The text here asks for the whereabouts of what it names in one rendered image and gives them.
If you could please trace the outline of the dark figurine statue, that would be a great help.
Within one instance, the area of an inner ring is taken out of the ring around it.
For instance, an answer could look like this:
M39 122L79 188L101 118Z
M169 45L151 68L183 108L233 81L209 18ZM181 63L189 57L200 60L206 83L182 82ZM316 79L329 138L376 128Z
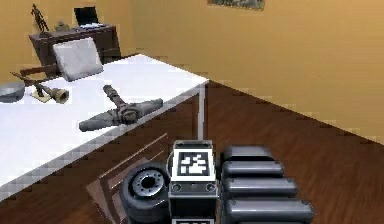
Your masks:
M31 15L34 17L35 23L40 31L40 38L49 38L51 34L49 32L48 25L41 13L35 4L32 4Z

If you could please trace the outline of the framed wall picture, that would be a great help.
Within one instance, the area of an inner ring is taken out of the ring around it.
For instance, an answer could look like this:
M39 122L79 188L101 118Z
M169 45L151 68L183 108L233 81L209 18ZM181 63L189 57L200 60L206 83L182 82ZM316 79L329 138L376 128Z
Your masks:
M263 10L265 7L265 0L207 0L207 2L211 5L252 10Z

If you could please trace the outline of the grey cushioned chair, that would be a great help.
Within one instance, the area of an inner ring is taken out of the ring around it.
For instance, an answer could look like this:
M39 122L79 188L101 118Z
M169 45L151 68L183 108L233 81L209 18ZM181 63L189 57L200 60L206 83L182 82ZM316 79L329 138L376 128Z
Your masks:
M54 64L21 70L22 76L45 73L47 77L62 76L72 82L103 71L96 44L91 37L56 43L52 48L56 59Z

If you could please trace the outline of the brown wooden chair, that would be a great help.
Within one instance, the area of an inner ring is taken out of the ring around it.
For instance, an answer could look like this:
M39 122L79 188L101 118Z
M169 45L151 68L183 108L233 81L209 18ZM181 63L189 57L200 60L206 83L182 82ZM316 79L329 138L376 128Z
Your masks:
M168 134L161 134L101 174L86 187L98 212L107 224L124 224L127 221L119 197L121 183L133 168L163 156L167 149L167 142Z

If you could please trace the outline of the white dining table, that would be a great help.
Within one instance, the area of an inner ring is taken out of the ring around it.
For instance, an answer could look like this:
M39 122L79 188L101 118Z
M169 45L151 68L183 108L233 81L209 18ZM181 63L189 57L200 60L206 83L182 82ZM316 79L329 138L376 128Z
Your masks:
M48 81L48 87L69 91L64 104L39 102L31 87L22 100L0 103L0 202L136 127L79 130L81 121L114 107L105 85L127 103L164 101L161 109L138 121L143 124L195 95L203 99L207 83L204 77L138 54L108 63L94 76Z

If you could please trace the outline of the tan cup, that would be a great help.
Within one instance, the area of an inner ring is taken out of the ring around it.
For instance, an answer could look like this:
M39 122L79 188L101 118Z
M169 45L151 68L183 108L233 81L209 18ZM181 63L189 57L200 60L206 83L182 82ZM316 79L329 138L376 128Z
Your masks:
M69 91L65 89L54 88L51 91L51 98L57 103L64 104L69 98Z

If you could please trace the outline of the dark brown desk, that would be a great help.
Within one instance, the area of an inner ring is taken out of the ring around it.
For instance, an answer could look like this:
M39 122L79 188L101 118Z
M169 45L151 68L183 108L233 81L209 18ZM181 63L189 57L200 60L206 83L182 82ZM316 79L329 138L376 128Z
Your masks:
M53 51L54 44L88 37L93 39L103 64L121 57L119 40L114 25L92 29L75 29L66 32L51 32L49 37L33 34L29 36L29 39L41 65L53 70L56 67L56 58Z

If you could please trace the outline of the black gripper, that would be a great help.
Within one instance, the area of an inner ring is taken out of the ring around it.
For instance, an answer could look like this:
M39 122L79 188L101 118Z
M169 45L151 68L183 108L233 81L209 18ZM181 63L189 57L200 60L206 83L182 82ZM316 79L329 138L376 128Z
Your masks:
M125 176L120 199L128 224L170 224L168 186L165 165L147 162Z

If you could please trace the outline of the black laptop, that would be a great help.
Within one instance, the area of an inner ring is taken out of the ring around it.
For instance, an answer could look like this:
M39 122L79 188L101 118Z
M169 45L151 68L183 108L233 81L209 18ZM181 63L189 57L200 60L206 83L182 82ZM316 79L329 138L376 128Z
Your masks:
M105 27L98 20L95 6L75 8L74 13L78 24L76 31Z

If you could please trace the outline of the grey cross-shaped statue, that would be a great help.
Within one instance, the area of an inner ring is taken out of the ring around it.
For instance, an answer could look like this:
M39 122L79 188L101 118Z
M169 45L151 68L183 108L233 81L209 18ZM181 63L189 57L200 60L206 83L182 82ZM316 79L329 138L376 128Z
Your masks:
M82 132L95 131L112 126L131 125L163 106L163 100L161 98L128 104L111 85L105 85L103 91L116 105L116 108L81 121L79 123L79 129Z

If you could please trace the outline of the grey bowl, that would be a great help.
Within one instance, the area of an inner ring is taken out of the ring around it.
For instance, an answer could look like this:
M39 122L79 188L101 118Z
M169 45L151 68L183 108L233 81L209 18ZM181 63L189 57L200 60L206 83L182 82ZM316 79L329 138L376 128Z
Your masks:
M24 97L25 84L23 82L11 82L0 85L0 102L13 103Z

